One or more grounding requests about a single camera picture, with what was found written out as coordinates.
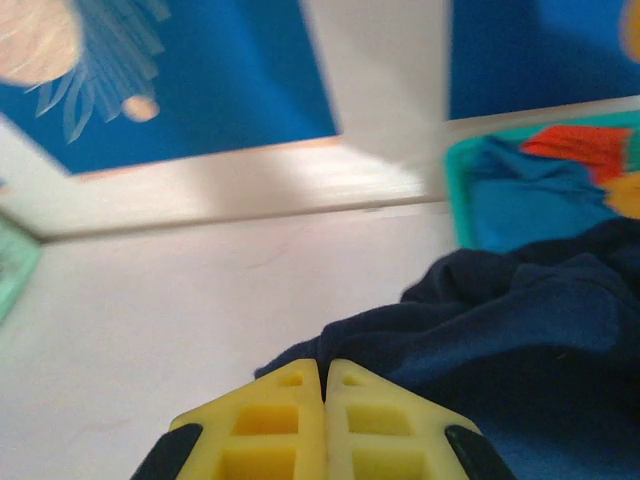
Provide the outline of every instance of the teal tray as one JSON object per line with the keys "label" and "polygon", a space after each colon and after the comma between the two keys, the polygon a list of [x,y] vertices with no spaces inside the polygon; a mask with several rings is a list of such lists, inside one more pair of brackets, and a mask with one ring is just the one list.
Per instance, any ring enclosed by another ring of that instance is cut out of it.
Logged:
{"label": "teal tray", "polygon": [[0,322],[27,284],[39,257],[38,243],[0,218]]}
{"label": "teal tray", "polygon": [[[635,131],[629,144],[629,165],[631,171],[640,170],[640,111],[598,115],[561,122],[545,123],[532,127],[515,128],[492,133],[491,136],[512,143],[522,143],[552,125],[589,125],[594,127],[621,127]],[[473,227],[473,205],[469,193],[469,171],[471,162],[484,136],[470,138],[453,145],[445,157],[445,172],[449,188],[449,198],[453,211],[453,223],[458,244],[463,248],[476,248]]]}

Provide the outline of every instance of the red object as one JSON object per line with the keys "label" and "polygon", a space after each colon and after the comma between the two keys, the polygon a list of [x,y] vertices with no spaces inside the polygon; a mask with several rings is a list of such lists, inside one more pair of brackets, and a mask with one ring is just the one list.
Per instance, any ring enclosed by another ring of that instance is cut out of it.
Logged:
{"label": "red object", "polygon": [[585,165],[593,183],[620,177],[626,165],[627,145],[633,130],[557,125],[522,144],[524,153],[573,160]]}

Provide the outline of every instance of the wall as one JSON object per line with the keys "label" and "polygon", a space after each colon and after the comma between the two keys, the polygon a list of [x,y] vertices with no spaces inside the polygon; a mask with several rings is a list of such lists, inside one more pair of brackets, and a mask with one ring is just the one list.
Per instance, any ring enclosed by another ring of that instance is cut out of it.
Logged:
{"label": "wall", "polygon": [[445,123],[445,0],[305,4],[339,137],[66,176],[0,124],[0,209],[44,237],[441,199],[446,147],[495,128],[637,108],[637,99]]}

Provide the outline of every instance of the dark blue cloth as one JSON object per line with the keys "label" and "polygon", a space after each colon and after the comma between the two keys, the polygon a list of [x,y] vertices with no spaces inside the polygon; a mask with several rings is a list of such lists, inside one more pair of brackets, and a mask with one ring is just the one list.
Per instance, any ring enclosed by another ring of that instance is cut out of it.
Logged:
{"label": "dark blue cloth", "polygon": [[574,237],[617,216],[580,163],[527,155],[495,138],[480,144],[469,177],[475,239],[483,250]]}
{"label": "dark blue cloth", "polygon": [[640,478],[640,221],[461,250],[256,372],[347,358],[473,420],[520,480]]}

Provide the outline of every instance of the blue picture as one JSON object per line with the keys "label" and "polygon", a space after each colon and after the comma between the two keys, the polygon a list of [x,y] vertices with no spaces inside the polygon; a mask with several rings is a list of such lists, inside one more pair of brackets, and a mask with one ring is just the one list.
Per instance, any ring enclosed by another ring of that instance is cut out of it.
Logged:
{"label": "blue picture", "polygon": [[70,173],[336,135],[297,0],[9,3],[2,112]]}
{"label": "blue picture", "polygon": [[449,117],[640,94],[638,0],[452,0]]}

